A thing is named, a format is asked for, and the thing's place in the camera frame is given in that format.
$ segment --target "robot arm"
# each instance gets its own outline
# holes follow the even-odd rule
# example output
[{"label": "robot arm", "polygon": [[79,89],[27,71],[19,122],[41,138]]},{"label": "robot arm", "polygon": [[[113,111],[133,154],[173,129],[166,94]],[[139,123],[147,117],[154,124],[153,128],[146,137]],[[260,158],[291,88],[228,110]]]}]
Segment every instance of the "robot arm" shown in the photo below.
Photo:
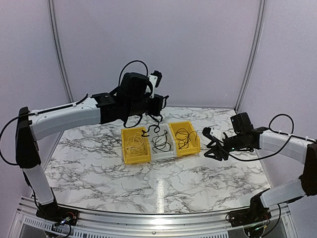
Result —
[{"label": "robot arm", "polygon": [[204,128],[203,135],[211,140],[207,145],[210,150],[206,157],[216,160],[227,160],[232,151],[253,151],[263,149],[279,152],[304,164],[304,172],[298,178],[280,186],[274,187],[255,195],[250,201],[250,208],[229,213],[233,227],[263,221],[271,217],[268,207],[283,202],[294,202],[303,196],[317,195],[317,144],[311,140],[303,140],[291,135],[283,135],[268,130],[267,127],[253,129],[246,113],[237,114],[231,118],[237,135],[227,137],[214,128]]},{"label": "robot arm", "polygon": [[168,97],[154,92],[161,77],[158,71],[149,76],[126,73],[120,86],[110,93],[86,95],[77,103],[45,110],[20,109],[15,138],[16,162],[38,198],[38,217],[59,221],[69,212],[77,216],[78,211],[58,206],[41,166],[37,141],[83,125],[105,124],[120,119],[126,127],[130,116],[139,116],[139,122],[143,114],[160,116],[164,100],[166,103]]}]

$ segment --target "table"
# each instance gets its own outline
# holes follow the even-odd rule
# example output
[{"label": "table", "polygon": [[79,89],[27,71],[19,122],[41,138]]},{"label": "table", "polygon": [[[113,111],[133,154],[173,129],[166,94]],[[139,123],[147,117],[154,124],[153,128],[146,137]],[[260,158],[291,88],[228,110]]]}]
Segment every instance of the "table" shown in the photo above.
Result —
[{"label": "table", "polygon": [[[46,168],[59,203],[88,209],[128,213],[197,213],[250,204],[255,194],[270,188],[259,161],[205,158],[206,126],[234,131],[231,109],[167,107],[163,123],[191,121],[201,139],[196,155],[125,165],[121,148],[122,121],[65,131]],[[136,123],[137,118],[129,120]],[[154,121],[144,117],[140,126]],[[242,159],[255,153],[234,152]]]}]

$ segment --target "white tray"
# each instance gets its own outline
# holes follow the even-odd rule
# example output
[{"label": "white tray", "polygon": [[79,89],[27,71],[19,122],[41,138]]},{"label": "white tray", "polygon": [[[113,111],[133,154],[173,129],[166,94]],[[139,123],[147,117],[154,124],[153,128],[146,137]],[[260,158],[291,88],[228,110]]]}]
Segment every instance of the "white tray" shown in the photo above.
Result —
[{"label": "white tray", "polygon": [[167,141],[170,143],[171,149],[168,152],[162,152],[160,150],[154,149],[157,153],[153,150],[152,138],[157,136],[157,134],[154,132],[154,128],[151,127],[149,131],[151,161],[177,157],[175,140],[172,135],[172,132],[170,131],[168,124],[160,124],[159,127],[160,127],[160,131],[158,133],[159,135],[164,134],[164,130],[167,131]]}]

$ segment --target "marble table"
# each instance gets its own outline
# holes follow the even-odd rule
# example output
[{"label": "marble table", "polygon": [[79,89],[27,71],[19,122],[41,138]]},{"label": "marble table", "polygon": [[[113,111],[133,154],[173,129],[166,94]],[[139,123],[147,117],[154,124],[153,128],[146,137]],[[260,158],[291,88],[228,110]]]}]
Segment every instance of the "marble table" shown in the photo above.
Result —
[{"label": "marble table", "polygon": [[[203,128],[214,126],[231,136],[234,114],[230,109],[165,108],[163,123],[192,122],[201,139],[200,154],[135,165],[123,162],[121,121],[71,129],[64,132],[45,173],[59,203],[89,209],[170,214],[248,206],[253,195],[269,188],[261,163],[204,157],[209,140]],[[140,126],[153,123],[144,117]]]}]

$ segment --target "yellow bin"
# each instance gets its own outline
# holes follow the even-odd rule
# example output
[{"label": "yellow bin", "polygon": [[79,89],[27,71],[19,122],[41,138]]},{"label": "yellow bin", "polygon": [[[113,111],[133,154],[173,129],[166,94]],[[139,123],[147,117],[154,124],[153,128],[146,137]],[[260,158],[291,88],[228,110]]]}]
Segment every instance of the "yellow bin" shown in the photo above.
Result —
[{"label": "yellow bin", "polygon": [[[130,165],[151,161],[149,140],[147,137],[141,137],[142,130],[145,130],[145,127],[127,128],[121,130],[122,152],[125,164]],[[140,138],[143,139],[142,146],[140,146]]]},{"label": "yellow bin", "polygon": [[[191,124],[190,121],[172,122],[172,123],[169,123],[169,128],[170,128],[170,130],[173,134],[174,140],[175,140],[176,153],[177,153],[178,157],[184,156],[184,155],[196,154],[196,153],[200,152],[200,138],[195,132],[193,132],[195,130],[194,130],[193,125]],[[188,143],[188,147],[186,146],[185,148],[180,149],[179,140],[177,138],[185,139],[186,135],[178,134],[177,138],[176,138],[175,133],[179,129],[185,129],[186,131],[188,131],[189,138],[190,138],[190,141]]]}]

